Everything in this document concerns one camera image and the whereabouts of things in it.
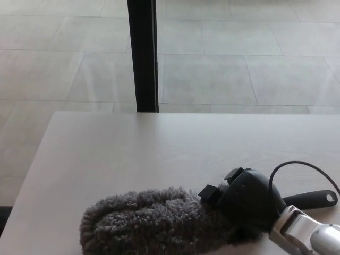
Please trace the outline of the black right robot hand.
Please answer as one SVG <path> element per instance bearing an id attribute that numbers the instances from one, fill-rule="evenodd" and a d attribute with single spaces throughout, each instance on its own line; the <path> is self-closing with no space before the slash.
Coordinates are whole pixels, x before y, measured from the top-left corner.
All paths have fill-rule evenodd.
<path id="1" fill-rule="evenodd" d="M 231 223 L 270 232 L 287 204 L 269 179 L 251 168 L 235 168 L 225 177 L 228 186 L 206 185 L 198 194 L 201 202 L 218 210 Z"/>

